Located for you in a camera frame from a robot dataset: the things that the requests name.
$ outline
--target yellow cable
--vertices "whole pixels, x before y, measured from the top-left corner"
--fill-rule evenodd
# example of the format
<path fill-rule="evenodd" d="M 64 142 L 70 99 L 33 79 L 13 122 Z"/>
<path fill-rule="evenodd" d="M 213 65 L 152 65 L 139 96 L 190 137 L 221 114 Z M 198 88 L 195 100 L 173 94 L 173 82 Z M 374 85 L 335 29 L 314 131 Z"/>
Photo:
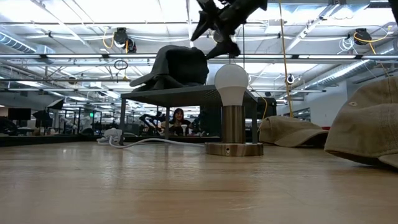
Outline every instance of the yellow cable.
<path fill-rule="evenodd" d="M 112 43 L 111 43 L 111 46 L 108 46 L 108 45 L 106 45 L 106 42 L 105 42 L 105 35 L 106 35 L 106 31 L 108 30 L 108 28 L 107 27 L 105 27 L 105 32 L 104 32 L 104 37 L 102 38 L 102 42 L 104 43 L 104 46 L 107 48 L 107 49 L 111 49 L 112 47 L 113 47 L 113 42 L 114 42 L 114 32 L 112 33 Z"/>
<path fill-rule="evenodd" d="M 262 119 L 261 119 L 261 121 L 263 121 L 264 118 L 266 118 L 267 109 L 268 109 L 268 102 L 267 102 L 267 100 L 266 100 L 264 97 L 262 97 L 256 90 L 254 90 L 253 86 L 251 86 L 250 84 L 249 84 L 249 86 L 250 86 L 250 88 L 253 90 L 253 92 L 257 93 L 257 95 L 259 95 L 259 96 L 264 100 L 264 102 L 266 102 L 266 109 L 264 110 L 264 114 L 262 115 Z"/>
<path fill-rule="evenodd" d="M 284 50 L 285 84 L 286 84 L 287 102 L 289 103 L 290 117 L 293 118 L 292 101 L 290 99 L 289 85 L 287 84 L 287 62 L 286 62 L 286 49 L 285 49 L 284 21 L 282 18 L 282 0 L 279 0 L 279 12 L 280 12 L 280 30 L 282 32 L 282 46 L 283 46 L 283 50 Z"/>
<path fill-rule="evenodd" d="M 375 43 L 375 42 L 377 42 L 377 41 L 384 40 L 384 39 L 387 38 L 387 36 L 388 36 L 388 33 L 387 33 L 384 37 L 382 37 L 382 38 L 380 38 L 380 39 L 377 39 L 377 40 L 363 40 L 363 39 L 357 38 L 357 37 L 356 37 L 356 34 L 358 34 L 358 33 L 356 32 L 356 33 L 354 34 L 354 38 L 355 38 L 355 39 L 360 40 L 360 41 L 362 41 L 362 42 L 366 42 L 366 43 Z"/>
<path fill-rule="evenodd" d="M 373 47 L 372 43 L 369 43 L 369 45 L 371 46 L 371 49 L 372 49 L 373 53 L 376 54 L 376 51 L 374 50 L 374 47 Z M 387 75 L 388 77 L 390 77 L 390 74 L 388 73 L 388 70 L 385 68 L 385 66 L 384 66 L 382 63 L 380 63 L 380 65 L 381 65 L 381 67 L 383 68 L 383 70 L 384 70 L 384 72 L 386 73 L 386 75 Z"/>

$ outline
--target baseball cap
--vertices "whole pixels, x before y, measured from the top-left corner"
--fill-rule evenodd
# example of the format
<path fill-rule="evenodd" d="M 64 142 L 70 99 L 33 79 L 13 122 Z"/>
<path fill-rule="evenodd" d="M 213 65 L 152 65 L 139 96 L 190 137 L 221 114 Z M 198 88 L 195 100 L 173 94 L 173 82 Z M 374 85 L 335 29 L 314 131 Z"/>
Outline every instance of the baseball cap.
<path fill-rule="evenodd" d="M 325 143 L 328 131 L 309 121 L 286 116 L 270 116 L 260 125 L 260 142 L 282 147 L 301 146 L 310 139 Z"/>
<path fill-rule="evenodd" d="M 358 89 L 337 114 L 325 150 L 363 164 L 398 168 L 398 77 Z"/>

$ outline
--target white cable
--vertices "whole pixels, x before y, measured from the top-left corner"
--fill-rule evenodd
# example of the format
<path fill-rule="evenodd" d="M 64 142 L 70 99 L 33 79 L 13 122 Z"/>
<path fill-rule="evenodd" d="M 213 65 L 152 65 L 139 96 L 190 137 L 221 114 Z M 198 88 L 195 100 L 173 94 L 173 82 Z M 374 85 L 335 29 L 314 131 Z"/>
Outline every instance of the white cable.
<path fill-rule="evenodd" d="M 115 129 L 115 128 L 111 128 L 109 130 L 106 130 L 104 133 L 103 138 L 101 139 L 97 139 L 97 143 L 100 146 L 113 146 L 117 149 L 125 149 L 128 147 L 133 147 L 136 145 L 140 145 L 143 144 L 144 142 L 147 141 L 160 141 L 160 142 L 166 142 L 166 143 L 171 143 L 171 144 L 177 144 L 177 145 L 181 145 L 181 146 L 193 146 L 193 147 L 204 147 L 204 145 L 200 145 L 200 144 L 192 144 L 192 143 L 185 143 L 185 142 L 176 142 L 176 141 L 170 141 L 170 140 L 166 140 L 166 139 L 157 139 L 157 138 L 150 138 L 150 139 L 144 139 L 135 143 L 132 143 L 130 145 L 126 145 L 126 146 L 118 146 L 114 143 L 119 142 L 119 139 L 121 138 L 122 135 L 122 131 L 119 129 Z"/>
<path fill-rule="evenodd" d="M 133 146 L 136 146 L 136 145 L 140 145 L 141 143 L 144 143 L 144 142 L 147 142 L 147 141 L 161 141 L 161 142 L 176 144 L 176 145 L 180 145 L 180 146 L 205 147 L 204 145 L 199 145 L 199 144 L 192 144 L 192 143 L 185 143 L 185 142 L 176 142 L 176 141 L 170 141 L 170 140 L 167 140 L 167 139 L 157 139 L 157 138 L 143 139 L 141 141 L 132 143 L 130 145 L 117 146 L 117 145 L 113 144 L 113 137 L 112 136 L 109 139 L 109 145 L 115 147 L 116 149 L 125 149 L 125 148 L 133 147 Z"/>

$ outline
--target cap brim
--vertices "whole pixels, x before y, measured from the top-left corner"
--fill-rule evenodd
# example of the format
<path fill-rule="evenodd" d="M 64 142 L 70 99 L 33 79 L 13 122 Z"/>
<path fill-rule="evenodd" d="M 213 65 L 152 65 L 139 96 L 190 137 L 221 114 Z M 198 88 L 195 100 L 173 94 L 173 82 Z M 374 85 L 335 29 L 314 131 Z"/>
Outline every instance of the cap brim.
<path fill-rule="evenodd" d="M 277 140 L 275 144 L 282 147 L 297 147 L 315 136 L 327 133 L 329 131 L 322 129 L 300 130 Z"/>
<path fill-rule="evenodd" d="M 398 169 L 398 154 L 381 156 L 379 157 L 379 160 Z"/>

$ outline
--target long dark hair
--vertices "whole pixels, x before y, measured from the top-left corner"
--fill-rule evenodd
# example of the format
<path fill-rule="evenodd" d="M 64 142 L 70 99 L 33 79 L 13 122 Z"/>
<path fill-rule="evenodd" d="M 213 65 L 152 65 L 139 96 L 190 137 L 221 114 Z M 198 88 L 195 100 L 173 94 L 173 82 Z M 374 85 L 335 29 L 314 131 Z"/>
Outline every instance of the long dark hair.
<path fill-rule="evenodd" d="M 175 118 L 175 115 L 176 115 L 178 112 L 181 112 L 181 114 L 182 114 L 182 119 L 184 119 L 184 110 L 182 110 L 181 108 L 177 108 L 177 109 L 175 109 L 174 114 L 173 114 L 172 124 L 174 124 L 175 121 L 177 120 L 177 119 Z"/>

